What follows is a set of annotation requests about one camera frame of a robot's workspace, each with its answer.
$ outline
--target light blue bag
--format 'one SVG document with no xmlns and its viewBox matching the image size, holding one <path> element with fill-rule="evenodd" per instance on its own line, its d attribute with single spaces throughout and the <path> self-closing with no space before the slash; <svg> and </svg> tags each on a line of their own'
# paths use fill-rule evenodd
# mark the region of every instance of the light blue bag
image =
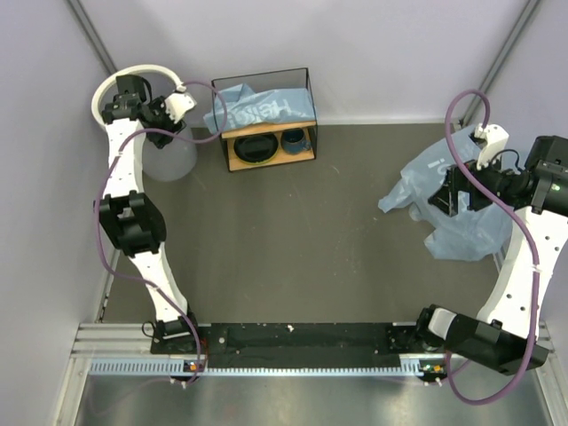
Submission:
<svg viewBox="0 0 568 426">
<path fill-rule="evenodd" d="M 453 134 L 454 143 L 463 161 L 477 158 L 479 148 L 469 135 L 475 126 Z M 442 185 L 448 166 L 454 159 L 442 139 L 424 150 L 400 171 L 401 179 L 390 193 L 379 200 L 379 209 L 385 213 L 410 205 L 413 220 L 428 220 L 436 227 L 424 244 L 436 259 L 480 260 L 496 253 L 511 235 L 510 217 L 492 204 L 480 211 L 470 211 L 469 196 L 460 193 L 458 215 L 449 217 L 428 203 Z"/>
<path fill-rule="evenodd" d="M 224 89 L 221 94 L 227 104 L 225 130 L 240 129 L 260 122 L 308 122 L 315 120 L 310 92 L 300 89 L 277 89 L 255 93 L 248 85 L 238 84 Z M 215 99 L 213 111 L 203 120 L 211 133 L 216 133 L 223 122 L 223 106 Z"/>
</svg>

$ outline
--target gray wall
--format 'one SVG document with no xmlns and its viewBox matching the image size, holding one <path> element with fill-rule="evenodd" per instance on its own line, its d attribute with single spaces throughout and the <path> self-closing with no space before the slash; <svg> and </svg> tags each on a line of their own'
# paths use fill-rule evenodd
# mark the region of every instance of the gray wall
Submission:
<svg viewBox="0 0 568 426">
<path fill-rule="evenodd" d="M 528 152 L 539 135 L 568 138 L 568 2 L 545 0 L 489 92 L 492 122 L 510 134 L 509 147 Z M 556 264 L 542 309 L 568 373 L 568 248 Z"/>
<path fill-rule="evenodd" d="M 37 426 L 101 292 L 91 205 L 107 145 L 89 100 L 105 75 L 61 0 L 6 0 L 0 27 L 0 423 Z"/>
<path fill-rule="evenodd" d="M 118 67 L 211 79 L 309 67 L 322 123 L 441 121 L 525 2 L 83 0 Z M 210 106 L 199 90 L 201 105 Z M 194 122 L 199 115 L 194 113 Z"/>
</svg>

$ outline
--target gray mat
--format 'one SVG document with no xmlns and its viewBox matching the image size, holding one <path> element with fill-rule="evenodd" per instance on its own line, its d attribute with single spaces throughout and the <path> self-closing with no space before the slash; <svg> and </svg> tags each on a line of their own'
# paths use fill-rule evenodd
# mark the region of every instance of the gray mat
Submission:
<svg viewBox="0 0 568 426">
<path fill-rule="evenodd" d="M 213 143 L 187 177 L 146 178 L 199 322 L 407 321 L 432 303 L 475 316 L 497 278 L 493 260 L 434 260 L 422 242 L 429 224 L 377 208 L 442 136 L 438 124 L 324 126 L 313 162 L 229 173 Z M 118 270 L 137 273 L 124 258 Z M 105 322 L 152 318 L 146 289 L 116 280 Z"/>
</svg>

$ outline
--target purple hose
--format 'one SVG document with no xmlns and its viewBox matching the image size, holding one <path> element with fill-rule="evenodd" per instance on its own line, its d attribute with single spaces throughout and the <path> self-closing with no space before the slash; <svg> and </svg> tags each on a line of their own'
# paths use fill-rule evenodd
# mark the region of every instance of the purple hose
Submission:
<svg viewBox="0 0 568 426">
<path fill-rule="evenodd" d="M 118 148 L 118 155 L 115 156 L 115 158 L 113 159 L 113 162 L 111 163 L 110 167 L 108 168 L 108 172 L 105 176 L 105 180 L 103 181 L 102 185 L 100 186 L 99 193 L 97 194 L 97 198 L 95 199 L 95 207 L 94 207 L 95 214 L 93 215 L 94 216 L 94 222 L 95 222 L 95 237 L 96 237 L 96 240 L 97 240 L 97 251 L 99 253 L 100 262 L 103 264 L 103 267 L 109 273 L 114 275 L 115 277 L 123 278 L 125 280 L 139 281 L 139 282 L 146 284 L 148 287 L 154 289 L 179 314 L 179 316 L 187 323 L 187 326 L 191 330 L 192 335 L 193 335 L 193 339 L 195 340 L 195 345 L 196 345 L 196 350 L 197 350 L 197 366 L 198 366 L 198 368 L 195 370 L 195 374 L 187 382 L 187 384 L 191 384 L 191 383 L 195 382 L 195 380 L 197 379 L 198 372 L 199 372 L 200 359 L 201 359 L 201 344 L 200 344 L 200 341 L 199 341 L 199 336 L 197 335 L 197 329 L 195 328 L 195 325 L 192 323 L 192 321 L 189 319 L 189 317 L 185 314 L 185 312 L 183 312 L 179 308 L 179 306 L 173 300 L 171 300 L 155 283 L 153 283 L 150 280 L 146 280 L 142 277 L 135 277 L 133 275 L 127 275 L 127 274 L 124 274 L 124 273 L 117 272 L 111 267 L 110 264 L 108 264 L 107 258 L 105 256 L 105 250 L 103 249 L 102 238 L 101 238 L 101 235 L 100 235 L 99 211 L 100 211 L 100 202 L 103 199 L 103 196 L 105 195 L 105 188 L 107 187 L 108 179 L 113 174 L 113 170 L 114 170 L 114 168 L 116 167 L 116 164 L 118 163 L 118 161 L 121 158 L 122 151 L 131 142 L 131 140 L 134 139 L 136 136 L 141 135 L 143 133 L 160 133 L 162 135 L 170 136 L 172 138 L 178 138 L 178 139 L 184 140 L 185 142 L 205 143 L 205 142 L 210 142 L 211 140 L 215 139 L 216 137 L 218 137 L 221 134 L 221 132 L 223 131 L 223 129 L 225 128 L 225 125 L 227 123 L 227 115 L 228 115 L 227 105 L 225 103 L 225 99 L 218 92 L 218 90 L 215 89 L 210 84 L 203 83 L 203 82 L 196 82 L 196 81 L 189 81 L 189 82 L 184 83 L 185 86 L 190 85 L 190 84 L 199 84 L 201 86 L 205 86 L 205 87 L 209 88 L 210 90 L 212 90 L 217 95 L 217 97 L 221 101 L 221 104 L 223 105 L 224 115 L 223 115 L 223 123 L 222 123 L 219 131 L 217 133 L 215 133 L 214 135 L 209 136 L 208 138 L 205 138 L 205 139 L 182 138 L 175 133 L 171 133 L 170 131 L 166 131 L 166 130 L 162 130 L 162 129 L 142 129 L 142 130 L 137 130 L 134 133 L 132 133 L 131 135 L 129 135 L 124 140 L 124 142 L 122 142 L 121 146 Z"/>
<path fill-rule="evenodd" d="M 501 201 L 497 196 L 495 196 L 491 191 L 485 188 L 475 177 L 469 172 L 468 168 L 463 164 L 462 159 L 458 155 L 457 150 L 455 149 L 454 140 L 452 139 L 452 113 L 454 112 L 455 106 L 458 104 L 462 98 L 467 95 L 477 95 L 483 100 L 485 105 L 485 118 L 483 120 L 483 127 L 485 127 L 489 123 L 489 114 L 490 114 L 490 107 L 489 107 L 489 99 L 487 96 L 482 92 L 475 89 L 470 89 L 468 91 L 463 91 L 458 96 L 454 98 L 450 106 L 447 108 L 446 112 L 446 119 L 444 121 L 445 131 L 446 131 L 446 142 L 447 147 L 454 158 L 455 164 L 460 169 L 463 176 L 465 176 L 469 182 L 473 186 L 475 186 L 485 197 L 489 200 L 497 204 L 505 213 L 507 213 L 513 221 L 518 225 L 521 229 L 521 232 L 525 236 L 529 247 L 531 248 L 532 253 L 532 263 L 535 267 L 538 267 L 540 263 L 539 259 L 539 251 L 536 248 L 536 243 L 534 242 L 534 238 L 531 236 L 530 231 L 523 223 L 523 220 L 513 211 L 513 209 Z M 521 382 L 521 379 L 525 375 L 526 369 L 528 368 L 529 362 L 531 361 L 531 356 L 533 355 L 533 346 L 536 343 L 536 327 L 537 327 L 537 311 L 538 311 L 538 304 L 539 304 L 539 281 L 540 281 L 540 274 L 537 271 L 532 273 L 532 293 L 531 293 L 531 316 L 529 320 L 529 334 L 526 338 L 526 348 L 525 353 L 523 354 L 523 358 L 521 360 L 521 365 L 519 366 L 517 372 L 511 379 L 509 383 L 507 383 L 503 389 L 499 390 L 497 393 L 492 395 L 491 397 L 482 398 L 482 399 L 469 399 L 465 398 L 457 389 L 454 382 L 454 372 L 452 372 L 450 368 L 450 360 L 452 358 L 452 353 L 446 353 L 446 370 L 447 370 L 447 378 L 448 382 L 450 383 L 450 387 L 454 392 L 455 396 L 462 402 L 466 404 L 470 404 L 472 406 L 482 406 L 485 404 L 491 404 L 496 400 L 503 398 L 507 394 L 509 394 L 513 389 L 515 389 L 518 384 Z"/>
</svg>

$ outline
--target purple cable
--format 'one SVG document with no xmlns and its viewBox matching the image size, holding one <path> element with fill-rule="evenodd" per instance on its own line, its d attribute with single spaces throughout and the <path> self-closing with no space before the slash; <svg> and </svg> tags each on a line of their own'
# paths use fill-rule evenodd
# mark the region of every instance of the purple cable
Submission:
<svg viewBox="0 0 568 426">
<path fill-rule="evenodd" d="M 497 204 L 507 215 L 509 215 L 513 221 L 518 225 L 521 232 L 525 236 L 529 247 L 531 248 L 532 253 L 532 263 L 535 267 L 538 267 L 540 263 L 539 259 L 539 251 L 536 247 L 536 243 L 534 242 L 534 238 L 531 236 L 530 231 L 523 223 L 523 220 L 513 211 L 511 207 L 501 201 L 497 196 L 495 196 L 491 191 L 481 184 L 475 177 L 469 172 L 468 168 L 463 164 L 462 159 L 458 155 L 457 150 L 455 149 L 454 140 L 452 139 L 452 113 L 454 112 L 455 106 L 458 104 L 462 98 L 467 95 L 477 95 L 483 100 L 485 105 L 485 118 L 483 120 L 483 127 L 485 127 L 489 123 L 489 114 L 490 114 L 490 106 L 489 106 L 489 99 L 487 96 L 482 92 L 475 89 L 470 89 L 468 91 L 463 91 L 458 96 L 454 98 L 450 106 L 447 108 L 446 112 L 446 119 L 444 121 L 445 131 L 446 131 L 446 142 L 447 147 L 454 158 L 455 164 L 460 169 L 463 176 L 465 176 L 469 182 L 473 186 L 475 186 L 485 197 L 489 200 Z M 509 394 L 513 389 L 515 389 L 518 384 L 521 382 L 521 379 L 525 375 L 526 369 L 528 368 L 529 362 L 531 361 L 531 356 L 533 355 L 533 346 L 536 343 L 536 327 L 537 327 L 537 311 L 538 311 L 538 304 L 539 304 L 539 281 L 540 281 L 540 274 L 535 270 L 532 273 L 532 293 L 531 293 L 531 310 L 530 310 L 530 320 L 529 320 L 529 334 L 526 338 L 526 348 L 525 353 L 523 354 L 523 358 L 521 360 L 521 365 L 519 366 L 515 376 L 511 379 L 509 383 L 507 383 L 503 389 L 499 390 L 491 397 L 482 398 L 482 399 L 469 399 L 464 397 L 455 386 L 454 382 L 454 372 L 452 372 L 450 368 L 450 360 L 452 358 L 452 353 L 446 353 L 446 370 L 447 370 L 447 378 L 448 382 L 450 383 L 450 387 L 454 392 L 455 396 L 462 402 L 466 404 L 470 404 L 472 406 L 482 406 L 485 404 L 491 404 L 497 401 L 500 398 L 503 398 L 507 394 Z"/>
<path fill-rule="evenodd" d="M 199 365 L 200 365 L 200 360 L 201 360 L 201 344 L 200 344 L 200 341 L 199 341 L 199 336 L 197 335 L 197 329 L 195 328 L 195 326 L 193 325 L 193 323 L 189 319 L 189 317 L 185 314 L 185 312 L 183 312 L 179 308 L 179 306 L 173 300 L 171 300 L 157 286 L 157 284 L 155 284 L 154 282 L 152 282 L 150 280 L 146 280 L 142 277 L 135 277 L 133 275 L 127 275 L 127 274 L 124 274 L 124 273 L 117 272 L 111 267 L 110 264 L 108 264 L 107 258 L 105 256 L 105 250 L 103 249 L 102 237 L 100 235 L 99 211 L 100 211 L 100 202 L 105 195 L 105 188 L 107 187 L 108 179 L 113 174 L 113 170 L 114 170 L 114 168 L 116 167 L 116 164 L 118 163 L 118 161 L 121 158 L 122 151 L 131 142 L 131 140 L 134 139 L 136 136 L 141 135 L 143 133 L 160 133 L 162 135 L 170 136 L 172 138 L 178 138 L 178 139 L 184 140 L 185 142 L 205 143 L 205 142 L 210 142 L 211 140 L 215 139 L 216 137 L 218 137 L 223 132 L 223 129 L 225 128 L 225 125 L 227 123 L 227 116 L 228 116 L 227 105 L 225 103 L 225 99 L 223 98 L 223 96 L 218 92 L 217 89 L 215 89 L 212 85 L 210 85 L 208 83 L 197 82 L 197 81 L 184 82 L 184 86 L 188 86 L 190 84 L 199 84 L 201 86 L 205 86 L 205 87 L 209 88 L 210 90 L 212 90 L 217 95 L 217 97 L 221 101 L 221 104 L 223 105 L 224 115 L 223 115 L 223 123 L 222 123 L 219 131 L 217 133 L 215 133 L 214 135 L 209 136 L 208 138 L 205 138 L 205 139 L 182 138 L 175 133 L 172 133 L 172 132 L 167 131 L 167 130 L 162 130 L 162 129 L 142 129 L 142 130 L 137 130 L 134 133 L 132 133 L 131 135 L 129 135 L 124 140 L 124 142 L 122 142 L 120 147 L 118 148 L 118 155 L 115 156 L 115 158 L 113 159 L 113 162 L 111 163 L 110 167 L 108 168 L 108 172 L 105 176 L 105 179 L 104 179 L 102 185 L 99 188 L 99 193 L 97 193 L 97 198 L 95 199 L 95 206 L 94 206 L 95 214 L 93 215 L 94 216 L 94 223 L 95 223 L 95 237 L 96 237 L 96 241 L 97 241 L 97 251 L 99 253 L 100 262 L 103 264 L 103 267 L 109 273 L 114 275 L 115 277 L 122 278 L 122 279 L 125 279 L 125 280 L 134 280 L 134 281 L 143 282 L 148 287 L 154 289 L 174 309 L 174 311 L 176 311 L 179 314 L 179 316 L 187 323 L 187 326 L 191 330 L 192 335 L 193 335 L 193 339 L 195 340 L 198 368 L 195 370 L 194 375 L 187 382 L 187 384 L 191 384 L 191 383 L 195 382 L 195 380 L 197 380 L 198 372 L 199 372 Z"/>
</svg>

